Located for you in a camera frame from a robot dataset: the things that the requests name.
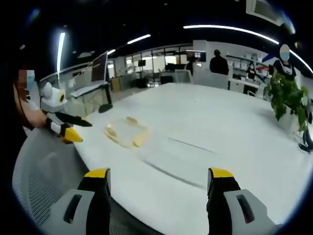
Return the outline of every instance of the ceiling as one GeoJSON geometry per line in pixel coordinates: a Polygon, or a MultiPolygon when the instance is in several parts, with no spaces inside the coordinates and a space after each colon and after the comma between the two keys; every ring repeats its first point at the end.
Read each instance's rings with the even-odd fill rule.
{"type": "MultiPolygon", "coordinates": [[[[41,6],[23,1],[19,7],[7,8],[12,18],[1,16],[3,31],[8,37],[2,43],[2,61],[18,61],[24,68],[34,69],[44,77],[55,72],[60,32],[66,32],[62,52],[62,68],[92,60],[106,50],[116,49],[112,58],[164,45],[192,43],[195,39],[229,42],[253,47],[278,56],[274,44],[253,35],[223,29],[183,29],[191,24],[218,24],[255,31],[278,41],[283,33],[278,26],[246,14],[246,0],[54,0],[41,6]],[[151,37],[127,45],[145,34],[151,37]],[[93,56],[78,58],[82,52],[93,56]]],[[[296,28],[300,49],[294,51],[312,68],[310,52],[312,36],[306,28],[309,7],[304,4],[281,5],[296,28]]],[[[307,69],[298,60],[291,60],[303,73],[307,69]]]]}

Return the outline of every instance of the computer monitor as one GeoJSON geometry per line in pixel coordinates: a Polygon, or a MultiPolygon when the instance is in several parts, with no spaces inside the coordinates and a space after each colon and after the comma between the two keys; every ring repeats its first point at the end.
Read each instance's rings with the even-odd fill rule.
{"type": "Polygon", "coordinates": [[[146,61],[145,60],[139,60],[138,61],[138,67],[143,67],[146,66],[146,61]]]}
{"type": "Polygon", "coordinates": [[[187,61],[195,58],[197,62],[206,62],[206,52],[204,50],[186,50],[187,61]]]}
{"type": "Polygon", "coordinates": [[[102,55],[95,58],[92,62],[91,81],[107,81],[107,62],[108,52],[106,51],[102,55]]]}

